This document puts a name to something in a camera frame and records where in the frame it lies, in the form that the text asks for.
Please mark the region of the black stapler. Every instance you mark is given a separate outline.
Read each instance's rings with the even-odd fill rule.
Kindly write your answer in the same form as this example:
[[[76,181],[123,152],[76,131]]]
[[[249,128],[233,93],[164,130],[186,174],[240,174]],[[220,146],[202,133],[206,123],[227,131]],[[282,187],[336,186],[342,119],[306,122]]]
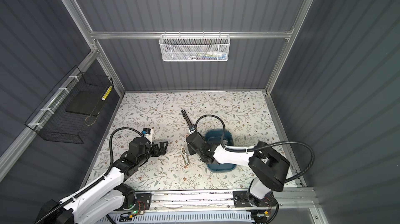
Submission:
[[[192,123],[192,121],[189,119],[186,111],[184,109],[181,110],[182,116],[185,119],[186,123],[188,124],[189,127],[189,132],[193,133],[195,131],[195,125]]]

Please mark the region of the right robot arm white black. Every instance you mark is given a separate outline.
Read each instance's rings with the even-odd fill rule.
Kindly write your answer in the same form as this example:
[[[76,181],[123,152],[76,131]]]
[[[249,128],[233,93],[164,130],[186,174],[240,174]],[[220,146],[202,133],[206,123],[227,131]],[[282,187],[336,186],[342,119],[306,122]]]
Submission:
[[[259,151],[249,149],[239,150],[221,144],[209,144],[197,132],[186,138],[190,150],[206,164],[234,164],[249,167],[255,175],[246,193],[251,206],[259,206],[265,196],[272,192],[283,191],[290,162],[267,143],[258,142],[255,146]]]

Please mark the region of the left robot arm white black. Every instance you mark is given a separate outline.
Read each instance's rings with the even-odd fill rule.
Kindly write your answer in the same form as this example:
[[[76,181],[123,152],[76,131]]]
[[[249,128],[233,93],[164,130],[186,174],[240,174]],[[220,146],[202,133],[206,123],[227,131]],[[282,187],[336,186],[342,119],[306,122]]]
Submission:
[[[35,220],[37,224],[94,224],[114,210],[145,210],[134,188],[125,181],[150,157],[166,154],[167,141],[151,143],[146,137],[131,141],[126,156],[118,159],[106,173],[72,195],[45,203]]]

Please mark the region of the teal plastic tray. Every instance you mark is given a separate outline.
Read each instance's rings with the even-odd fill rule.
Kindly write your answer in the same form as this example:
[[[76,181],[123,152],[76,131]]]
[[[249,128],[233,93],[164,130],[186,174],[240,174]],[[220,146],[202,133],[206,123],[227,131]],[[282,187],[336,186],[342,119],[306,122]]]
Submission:
[[[205,140],[208,144],[220,145],[222,129],[210,130],[205,134]],[[234,141],[232,134],[226,131],[224,134],[224,145],[233,146]],[[236,168],[235,164],[207,164],[207,168],[214,173],[230,172]]]

